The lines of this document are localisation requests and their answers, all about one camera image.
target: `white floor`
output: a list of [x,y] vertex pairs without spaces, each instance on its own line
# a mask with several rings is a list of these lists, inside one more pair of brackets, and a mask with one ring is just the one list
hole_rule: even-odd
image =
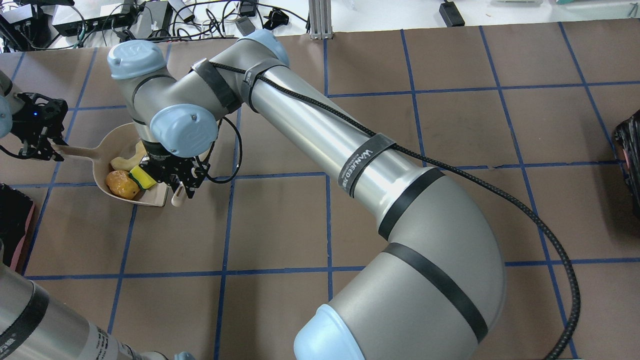
[[[332,23],[335,32],[340,31],[380,31],[413,28],[441,28],[445,26],[438,9],[440,0],[333,0]],[[523,24],[535,22],[622,19],[629,16],[632,3],[638,0],[575,0],[573,3],[558,5],[556,0],[537,0],[540,4],[498,3],[500,0],[455,0],[458,10],[468,26]],[[193,4],[195,0],[186,0],[186,4]],[[264,4],[280,6],[291,10],[306,18],[308,13],[307,0],[261,0]],[[198,5],[195,8],[196,21],[207,19],[205,9],[218,18],[221,17],[224,3]],[[227,7],[227,13],[233,7]],[[263,16],[269,9],[260,7]],[[252,22],[258,27],[259,19],[254,17]],[[178,26],[190,33],[198,33],[193,26]],[[305,23],[291,17],[289,25],[280,26],[274,30],[276,36],[304,34]],[[105,31],[109,45],[118,42],[112,31]],[[227,36],[240,34],[233,24],[227,24]],[[53,47],[65,47],[75,42],[75,38],[60,38]],[[94,34],[88,39],[87,47],[104,46],[100,34]]]

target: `plastic fruit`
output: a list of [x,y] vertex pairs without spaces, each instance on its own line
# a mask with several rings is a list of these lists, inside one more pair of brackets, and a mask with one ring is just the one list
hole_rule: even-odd
[[107,186],[113,195],[127,200],[140,192],[140,187],[129,177],[129,172],[124,170],[112,171],[107,175]]

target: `yellow sponge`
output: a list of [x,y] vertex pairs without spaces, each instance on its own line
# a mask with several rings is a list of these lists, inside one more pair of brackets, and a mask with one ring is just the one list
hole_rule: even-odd
[[145,190],[156,184],[154,178],[149,176],[149,174],[142,170],[140,165],[136,165],[131,169],[131,171],[129,172],[129,177],[137,182],[140,188]]

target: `light blue joint cap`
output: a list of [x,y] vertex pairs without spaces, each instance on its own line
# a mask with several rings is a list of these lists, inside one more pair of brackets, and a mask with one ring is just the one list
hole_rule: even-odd
[[327,304],[300,330],[293,352],[297,360],[365,360],[347,325]]
[[176,354],[173,357],[173,360],[196,360],[196,358],[193,357],[193,355],[189,354],[188,352],[183,351],[179,354]]
[[3,96],[0,96],[0,138],[4,138],[11,132],[13,126],[12,118],[9,102]]
[[114,46],[107,62],[111,77],[116,80],[136,78],[166,66],[162,50],[146,40],[131,40]]
[[181,158],[202,154],[218,137],[216,119],[209,110],[194,104],[171,105],[160,110],[149,127],[165,149]]
[[266,46],[267,49],[271,50],[271,52],[278,57],[278,60],[282,61],[284,65],[289,66],[289,55],[287,54],[287,51],[284,49],[284,46],[282,46],[282,43],[279,42],[278,39],[276,39],[276,37],[273,36],[273,33],[269,30],[256,30],[253,33],[250,33],[249,35],[243,37],[242,39],[251,39]]

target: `beige object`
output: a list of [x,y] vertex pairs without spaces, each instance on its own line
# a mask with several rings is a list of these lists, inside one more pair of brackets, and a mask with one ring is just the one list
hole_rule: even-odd
[[129,159],[118,156],[117,158],[113,158],[110,164],[113,170],[131,171],[132,168],[140,163],[140,160],[142,160],[145,155],[147,155],[147,150],[142,144],[142,141],[138,141],[138,143],[136,143],[136,154],[134,156]]
[[52,145],[53,148],[62,155],[79,156],[89,158],[93,162],[93,180],[100,190],[105,194],[118,200],[130,202],[137,205],[164,206],[167,193],[167,185],[160,183],[146,190],[137,200],[127,200],[113,195],[105,183],[107,175],[111,172],[109,161],[118,156],[129,157],[134,153],[134,144],[140,138],[133,123],[116,127],[109,132],[100,142],[98,147],[87,149],[84,147],[73,147],[66,145]]

